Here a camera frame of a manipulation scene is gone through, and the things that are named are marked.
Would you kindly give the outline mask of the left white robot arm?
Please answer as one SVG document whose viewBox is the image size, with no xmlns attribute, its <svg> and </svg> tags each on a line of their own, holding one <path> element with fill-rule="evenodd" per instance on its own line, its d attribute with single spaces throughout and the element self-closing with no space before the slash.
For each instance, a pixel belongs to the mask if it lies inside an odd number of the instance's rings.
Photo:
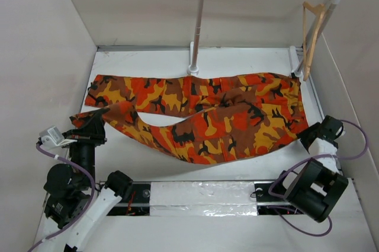
<svg viewBox="0 0 379 252">
<path fill-rule="evenodd" d="M 83 251 L 110 210 L 131 198 L 133 181 L 121 171 L 112 172 L 104 184 L 95 184 L 95 148 L 107 141 L 106 112 L 92 111 L 81 125 L 64 133 L 52 126 L 39 134 L 36 148 L 59 161 L 43 187 L 49 195 L 44 214 L 57 231 L 44 238 L 42 251 Z"/>
</svg>

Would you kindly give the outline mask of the orange camouflage trousers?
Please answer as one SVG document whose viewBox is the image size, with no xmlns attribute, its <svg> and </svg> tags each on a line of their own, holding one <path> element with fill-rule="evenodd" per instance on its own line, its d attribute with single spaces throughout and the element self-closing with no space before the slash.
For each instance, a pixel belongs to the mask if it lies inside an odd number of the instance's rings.
<svg viewBox="0 0 379 252">
<path fill-rule="evenodd" d="M 110 126 L 181 161 L 213 165 L 255 158 L 308 128 L 297 77 L 269 72 L 220 78 L 98 75 L 70 118 L 83 126 L 101 113 Z"/>
</svg>

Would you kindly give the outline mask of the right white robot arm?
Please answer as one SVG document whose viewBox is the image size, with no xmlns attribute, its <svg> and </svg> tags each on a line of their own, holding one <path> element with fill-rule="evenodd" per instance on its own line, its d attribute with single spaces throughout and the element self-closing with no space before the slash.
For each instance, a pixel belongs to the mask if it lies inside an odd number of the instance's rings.
<svg viewBox="0 0 379 252">
<path fill-rule="evenodd" d="M 275 197 L 287 201 L 316 222 L 323 222 L 348 186 L 336 165 L 337 138 L 343 123 L 331 116 L 297 135 L 312 156 L 296 175 L 274 186 Z"/>
</svg>

